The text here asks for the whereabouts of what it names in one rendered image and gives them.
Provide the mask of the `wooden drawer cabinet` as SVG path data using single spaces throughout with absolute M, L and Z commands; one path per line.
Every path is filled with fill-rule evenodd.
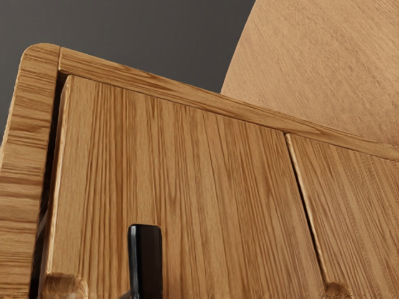
M 399 299 L 399 149 L 53 44 L 0 146 L 0 299 L 120 299 L 161 229 L 163 299 Z

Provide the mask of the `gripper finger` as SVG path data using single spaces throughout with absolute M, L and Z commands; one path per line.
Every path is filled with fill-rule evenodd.
M 161 229 L 132 224 L 127 232 L 130 289 L 120 299 L 163 299 Z

